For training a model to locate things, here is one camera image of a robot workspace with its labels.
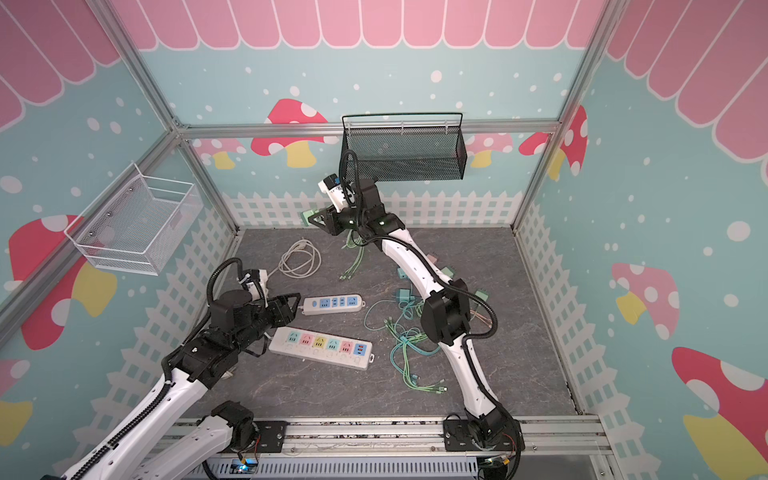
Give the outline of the small white blue power strip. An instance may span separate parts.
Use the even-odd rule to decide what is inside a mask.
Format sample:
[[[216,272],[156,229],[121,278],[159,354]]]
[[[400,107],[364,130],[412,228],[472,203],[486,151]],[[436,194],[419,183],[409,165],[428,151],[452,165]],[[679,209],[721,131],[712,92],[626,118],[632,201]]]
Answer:
[[[307,297],[300,309],[306,316],[355,313],[365,307],[365,301],[358,294]]]

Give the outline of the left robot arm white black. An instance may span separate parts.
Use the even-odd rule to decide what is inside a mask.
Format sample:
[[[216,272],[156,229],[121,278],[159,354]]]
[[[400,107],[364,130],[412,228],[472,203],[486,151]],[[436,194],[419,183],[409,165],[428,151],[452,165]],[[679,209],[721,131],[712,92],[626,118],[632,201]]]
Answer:
[[[162,358],[158,382],[118,426],[64,473],[65,479],[182,479],[220,452],[255,452],[262,439],[251,410],[226,401],[192,432],[157,455],[151,452],[178,419],[234,367],[268,331],[296,317],[298,293],[267,294],[268,274],[241,259],[223,261],[206,285],[204,317]]]

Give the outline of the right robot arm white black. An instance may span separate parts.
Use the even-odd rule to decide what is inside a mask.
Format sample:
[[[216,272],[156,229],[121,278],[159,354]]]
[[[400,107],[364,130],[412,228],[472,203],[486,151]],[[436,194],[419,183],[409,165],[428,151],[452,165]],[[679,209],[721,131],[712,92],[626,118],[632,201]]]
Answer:
[[[512,479],[525,449],[520,423],[492,391],[477,358],[476,340],[493,337],[499,320],[488,302],[434,266],[417,246],[404,222],[385,209],[376,180],[360,176],[361,162],[344,149],[339,173],[326,177],[321,190],[332,205],[321,212],[318,227],[337,236],[344,231],[353,244],[374,245],[404,271],[423,301],[421,330],[446,355],[458,381],[470,438],[482,449],[511,448],[509,463],[500,458],[482,466],[482,474]]]

